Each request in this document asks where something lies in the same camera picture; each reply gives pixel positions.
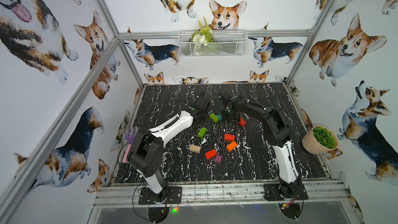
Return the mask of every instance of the green block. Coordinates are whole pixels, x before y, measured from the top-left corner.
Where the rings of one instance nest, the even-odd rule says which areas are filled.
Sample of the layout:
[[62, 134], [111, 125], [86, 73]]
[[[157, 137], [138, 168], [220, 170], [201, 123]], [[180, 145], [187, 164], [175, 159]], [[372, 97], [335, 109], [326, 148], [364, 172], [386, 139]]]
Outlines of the green block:
[[214, 113], [210, 114], [209, 117], [212, 121], [214, 121], [214, 123], [217, 123], [220, 120]]
[[207, 129], [205, 127], [200, 129], [200, 131], [198, 133], [198, 137], [203, 138], [203, 136], [205, 135], [206, 131], [207, 131]]

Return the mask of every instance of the purple block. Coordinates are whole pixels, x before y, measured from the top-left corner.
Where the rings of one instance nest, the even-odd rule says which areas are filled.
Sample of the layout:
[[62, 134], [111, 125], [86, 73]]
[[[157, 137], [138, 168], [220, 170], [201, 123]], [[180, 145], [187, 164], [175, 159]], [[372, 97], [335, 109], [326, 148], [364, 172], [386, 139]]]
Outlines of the purple block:
[[216, 163], [221, 163], [221, 160], [222, 160], [222, 156], [217, 155], [216, 156]]

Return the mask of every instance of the wire basket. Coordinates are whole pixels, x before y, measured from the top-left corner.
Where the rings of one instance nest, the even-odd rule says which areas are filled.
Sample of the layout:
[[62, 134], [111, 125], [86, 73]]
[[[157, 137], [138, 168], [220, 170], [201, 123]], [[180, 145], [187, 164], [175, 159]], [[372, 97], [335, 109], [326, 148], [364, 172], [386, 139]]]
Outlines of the wire basket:
[[247, 32], [244, 30], [215, 30], [214, 42], [206, 46], [192, 41], [193, 31], [179, 31], [178, 42], [182, 57], [230, 57], [243, 56], [246, 52]]

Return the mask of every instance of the beige flower pot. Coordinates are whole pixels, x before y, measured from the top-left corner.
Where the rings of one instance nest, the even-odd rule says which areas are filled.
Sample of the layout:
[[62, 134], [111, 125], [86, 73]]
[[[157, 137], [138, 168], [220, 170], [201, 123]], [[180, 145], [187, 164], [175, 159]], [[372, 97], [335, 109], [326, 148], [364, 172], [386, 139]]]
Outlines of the beige flower pot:
[[[314, 127], [326, 128], [329, 132], [331, 132], [332, 137], [334, 137], [334, 139], [336, 141], [336, 147], [334, 149], [336, 149], [339, 146], [339, 139], [329, 128], [321, 126], [321, 125], [314, 126]], [[324, 147], [316, 140], [316, 138], [312, 134], [312, 130], [314, 129], [314, 127], [312, 127], [311, 130], [303, 137], [302, 146], [304, 146], [304, 148], [309, 153], [312, 153], [312, 154], [321, 154], [324, 152], [330, 152], [330, 151], [334, 150], [334, 149], [329, 149], [329, 148]]]

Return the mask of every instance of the black marble table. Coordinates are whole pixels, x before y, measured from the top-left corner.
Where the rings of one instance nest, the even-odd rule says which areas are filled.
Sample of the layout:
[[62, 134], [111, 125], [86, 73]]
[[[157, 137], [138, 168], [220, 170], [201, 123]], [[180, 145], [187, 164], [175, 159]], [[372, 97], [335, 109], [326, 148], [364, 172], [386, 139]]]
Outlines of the black marble table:
[[[203, 85], [155, 85], [146, 86], [138, 109], [134, 126], [156, 127], [171, 118], [179, 105], [191, 104], [196, 95], [206, 90], [211, 101], [209, 114], [221, 115], [222, 105], [217, 91], [244, 95], [268, 106], [284, 109], [295, 130], [292, 151], [296, 168], [302, 178], [325, 178], [321, 163], [315, 155], [308, 153], [301, 144], [306, 134], [286, 88], [281, 83], [257, 84], [203, 84]], [[200, 129], [187, 128], [174, 137], [164, 149], [162, 175], [169, 182], [236, 181], [278, 178], [278, 166], [272, 147], [263, 136], [262, 124], [252, 117], [241, 114], [247, 121], [245, 127], [236, 122], [211, 123], [203, 140], [197, 134]], [[238, 146], [228, 152], [224, 134], [235, 135]], [[191, 144], [201, 146], [200, 153], [189, 151]], [[206, 160], [205, 152], [216, 149], [222, 156], [221, 164], [215, 159]], [[144, 182], [136, 172], [119, 168], [114, 183]]]

